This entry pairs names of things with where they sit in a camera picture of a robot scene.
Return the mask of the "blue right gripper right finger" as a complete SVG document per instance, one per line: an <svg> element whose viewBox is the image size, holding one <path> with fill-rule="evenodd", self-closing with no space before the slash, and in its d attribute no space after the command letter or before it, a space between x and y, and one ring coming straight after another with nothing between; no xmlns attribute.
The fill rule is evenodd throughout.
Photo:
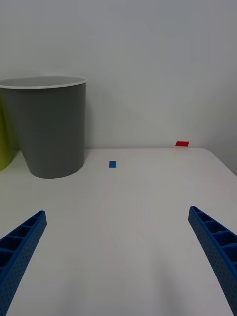
<svg viewBox="0 0 237 316"><path fill-rule="evenodd" d="M237 315L237 236L195 206L190 223L217 277L233 315Z"/></svg>

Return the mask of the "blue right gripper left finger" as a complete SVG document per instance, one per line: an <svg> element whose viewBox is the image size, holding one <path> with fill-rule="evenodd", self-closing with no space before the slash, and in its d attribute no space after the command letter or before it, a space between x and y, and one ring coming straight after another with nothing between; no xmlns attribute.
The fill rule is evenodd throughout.
<svg viewBox="0 0 237 316"><path fill-rule="evenodd" d="M41 210L0 240L0 315L11 305L29 261L46 228Z"/></svg>

